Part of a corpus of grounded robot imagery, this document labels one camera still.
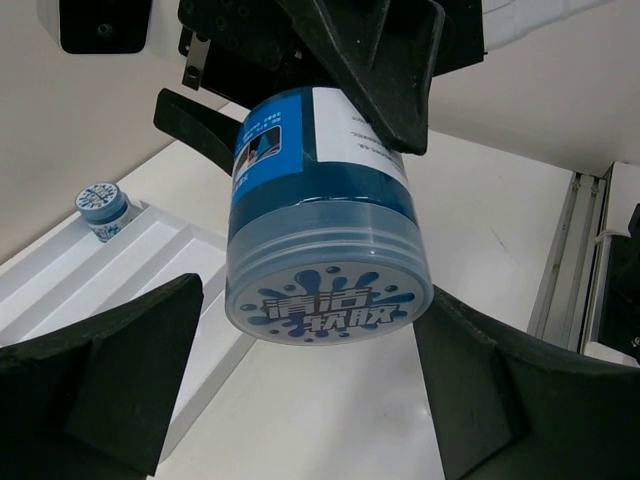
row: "white tube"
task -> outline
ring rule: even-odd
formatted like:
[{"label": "white tube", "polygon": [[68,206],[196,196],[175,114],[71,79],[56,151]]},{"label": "white tube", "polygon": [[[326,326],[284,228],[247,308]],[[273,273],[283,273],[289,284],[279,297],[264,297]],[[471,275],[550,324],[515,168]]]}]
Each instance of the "white tube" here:
[{"label": "white tube", "polygon": [[614,0],[482,0],[485,50]]}]

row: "plastic container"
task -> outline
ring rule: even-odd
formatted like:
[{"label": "plastic container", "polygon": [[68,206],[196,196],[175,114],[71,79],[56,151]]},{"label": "plastic container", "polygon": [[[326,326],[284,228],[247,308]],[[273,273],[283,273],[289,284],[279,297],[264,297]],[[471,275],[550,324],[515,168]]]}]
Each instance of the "plastic container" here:
[{"label": "plastic container", "polygon": [[246,119],[234,163],[226,313],[257,338],[391,332],[433,300],[402,157],[344,94],[298,89]]},{"label": "plastic container", "polygon": [[101,242],[107,242],[136,216],[127,196],[113,183],[96,183],[76,197],[76,209]]}]

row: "jar lid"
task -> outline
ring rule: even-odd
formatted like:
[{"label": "jar lid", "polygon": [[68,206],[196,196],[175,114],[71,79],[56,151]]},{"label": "jar lid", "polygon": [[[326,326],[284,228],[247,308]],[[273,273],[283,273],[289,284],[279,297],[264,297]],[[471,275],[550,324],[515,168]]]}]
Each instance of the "jar lid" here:
[{"label": "jar lid", "polygon": [[76,209],[91,223],[113,221],[126,211],[127,198],[113,183],[96,183],[76,197]]}]

